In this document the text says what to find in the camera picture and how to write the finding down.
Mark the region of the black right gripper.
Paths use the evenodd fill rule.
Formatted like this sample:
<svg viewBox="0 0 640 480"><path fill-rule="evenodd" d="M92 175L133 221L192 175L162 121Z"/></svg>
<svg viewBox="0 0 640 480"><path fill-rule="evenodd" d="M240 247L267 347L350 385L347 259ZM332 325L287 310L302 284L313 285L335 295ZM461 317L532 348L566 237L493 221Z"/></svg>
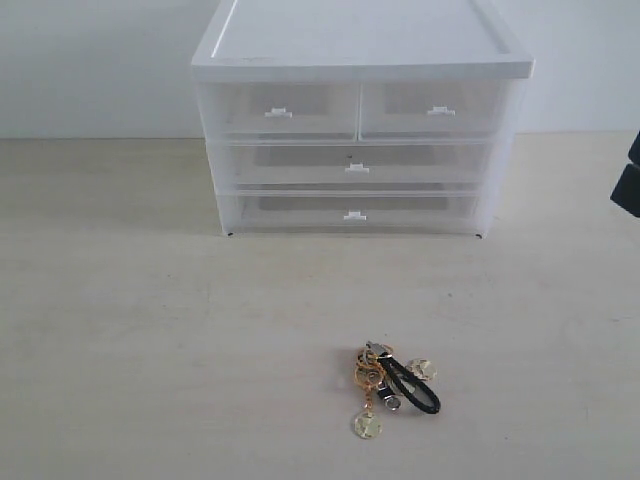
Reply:
<svg viewBox="0 0 640 480"><path fill-rule="evenodd" d="M629 163L618 179L610 200L634 217L640 216L640 133L628 152Z"/></svg>

